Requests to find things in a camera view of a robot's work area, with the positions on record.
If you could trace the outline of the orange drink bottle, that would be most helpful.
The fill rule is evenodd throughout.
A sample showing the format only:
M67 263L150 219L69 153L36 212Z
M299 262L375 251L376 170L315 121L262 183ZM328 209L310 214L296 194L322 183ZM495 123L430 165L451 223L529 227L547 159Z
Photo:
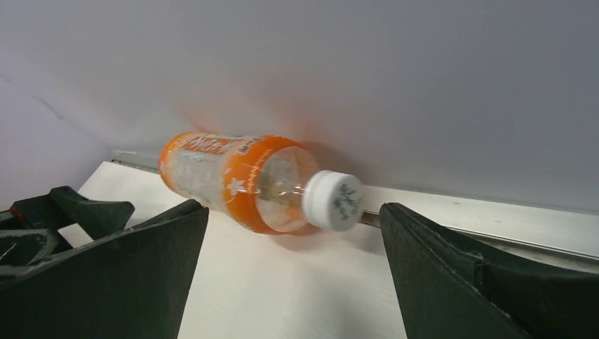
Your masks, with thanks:
M182 133L162 149L158 172L173 192L258 234L345 232L362 217L359 179L321 169L282 136Z

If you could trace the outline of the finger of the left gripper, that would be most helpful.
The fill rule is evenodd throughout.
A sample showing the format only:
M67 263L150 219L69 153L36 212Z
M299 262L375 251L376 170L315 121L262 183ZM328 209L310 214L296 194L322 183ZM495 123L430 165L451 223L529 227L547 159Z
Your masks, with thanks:
M58 235L69 224L63 212L1 212L1 280L14 278L28 266L70 248Z
M16 201L9 208L11 230L58 231L78 224L92 239L123 230L135 208L128 201L90 200L69 186L42 196Z

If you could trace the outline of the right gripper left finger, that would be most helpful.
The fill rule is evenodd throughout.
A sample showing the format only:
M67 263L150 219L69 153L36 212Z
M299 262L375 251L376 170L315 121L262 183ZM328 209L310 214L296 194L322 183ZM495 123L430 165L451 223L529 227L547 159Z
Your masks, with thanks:
M1 268L2 338L176 338L209 211L188 200L29 266Z

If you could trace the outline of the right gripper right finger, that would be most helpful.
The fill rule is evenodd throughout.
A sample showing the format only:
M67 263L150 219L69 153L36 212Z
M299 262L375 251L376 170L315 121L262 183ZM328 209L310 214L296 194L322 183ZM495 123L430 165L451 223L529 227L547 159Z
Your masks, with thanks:
M379 210L409 338L597 338L598 274L532 261L399 204Z

